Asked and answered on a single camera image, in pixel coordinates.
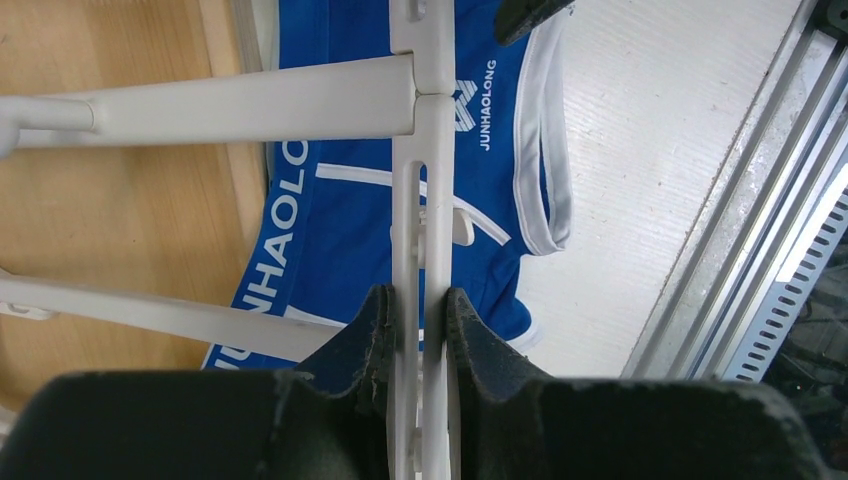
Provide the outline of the wooden hanger stand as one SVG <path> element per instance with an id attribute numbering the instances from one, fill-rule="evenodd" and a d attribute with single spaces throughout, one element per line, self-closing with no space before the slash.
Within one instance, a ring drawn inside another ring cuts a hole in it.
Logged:
<path id="1" fill-rule="evenodd" d="M 271 1 L 5 1 L 1 91 L 47 94 L 269 65 Z M 258 233 L 253 144 L 19 150 L 1 163 L 1 265 L 226 305 Z M 59 315 L 1 319 L 1 403 L 87 369 L 198 368 L 203 342 Z"/>

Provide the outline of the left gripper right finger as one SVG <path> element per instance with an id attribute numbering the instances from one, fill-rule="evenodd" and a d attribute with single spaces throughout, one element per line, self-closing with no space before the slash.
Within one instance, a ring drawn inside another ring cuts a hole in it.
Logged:
<path id="1" fill-rule="evenodd" d="M 461 414 L 468 418 L 536 415 L 538 383 L 550 375 L 493 332 L 463 289 L 448 289 L 445 308 Z"/>

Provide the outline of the blue boxer underwear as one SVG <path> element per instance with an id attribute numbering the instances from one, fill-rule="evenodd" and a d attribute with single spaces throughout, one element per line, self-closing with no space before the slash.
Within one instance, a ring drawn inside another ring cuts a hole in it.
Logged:
<path id="1" fill-rule="evenodd" d="M 514 349 L 539 338 L 517 298 L 526 255 L 563 250 L 572 190 L 564 115 L 566 7 L 509 46 L 494 1 L 455 5 L 454 198 L 473 241 L 453 249 L 452 282 Z M 273 167 L 259 237 L 235 309 L 349 323 L 391 279 L 389 140 L 287 141 Z"/>

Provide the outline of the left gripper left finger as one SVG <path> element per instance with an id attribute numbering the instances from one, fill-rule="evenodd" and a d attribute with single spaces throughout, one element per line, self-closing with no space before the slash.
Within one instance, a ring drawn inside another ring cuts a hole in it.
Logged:
<path id="1" fill-rule="evenodd" d="M 353 320 L 294 367 L 319 393 L 347 398 L 354 411 L 384 418 L 396 347 L 397 301 L 390 285 L 374 285 Z"/>

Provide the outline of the white plastic clip hanger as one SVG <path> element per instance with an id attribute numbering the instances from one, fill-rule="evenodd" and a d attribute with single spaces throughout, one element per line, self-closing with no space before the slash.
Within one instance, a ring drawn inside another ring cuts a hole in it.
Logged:
<path id="1" fill-rule="evenodd" d="M 1 100 L 18 148 L 273 141 L 266 236 L 237 308 L 3 274 L 1 310 L 70 313 L 286 358 L 291 369 L 69 374 L 29 403 L 5 478 L 448 479 L 460 467 L 445 352 L 454 203 L 455 16 L 392 1 L 390 53 L 331 63 L 326 13 L 286 30 L 280 70 Z M 293 60 L 306 58 L 306 66 Z M 391 282 L 349 324 L 288 298 L 321 180 L 387 187 Z"/>

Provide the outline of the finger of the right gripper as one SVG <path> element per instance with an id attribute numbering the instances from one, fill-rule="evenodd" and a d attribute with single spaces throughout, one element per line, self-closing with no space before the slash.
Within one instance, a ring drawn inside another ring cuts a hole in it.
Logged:
<path id="1" fill-rule="evenodd" d="M 501 46 L 512 45 L 573 3 L 574 0 L 502 0 L 494 17 L 494 39 Z"/>

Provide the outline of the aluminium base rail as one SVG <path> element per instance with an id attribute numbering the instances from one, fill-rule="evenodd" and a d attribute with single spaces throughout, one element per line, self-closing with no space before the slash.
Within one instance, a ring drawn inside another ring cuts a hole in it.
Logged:
<path id="1" fill-rule="evenodd" d="M 805 1 L 623 369 L 762 379 L 847 228 L 847 5 Z"/>

